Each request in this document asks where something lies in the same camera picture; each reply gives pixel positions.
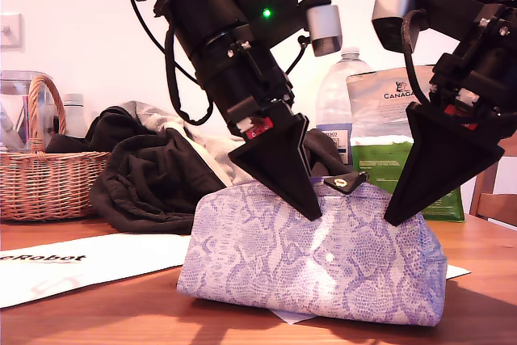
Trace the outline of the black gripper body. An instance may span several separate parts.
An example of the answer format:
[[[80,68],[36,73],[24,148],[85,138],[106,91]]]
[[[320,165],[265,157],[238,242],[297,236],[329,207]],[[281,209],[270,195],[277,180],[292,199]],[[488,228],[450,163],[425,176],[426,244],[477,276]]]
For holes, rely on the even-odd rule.
[[[495,147],[516,131],[516,50],[444,54],[433,69],[430,144]]]
[[[270,49],[259,41],[215,40],[200,50],[200,85],[216,104],[233,135],[237,123],[250,116],[265,116],[274,99],[291,106],[292,84]]]

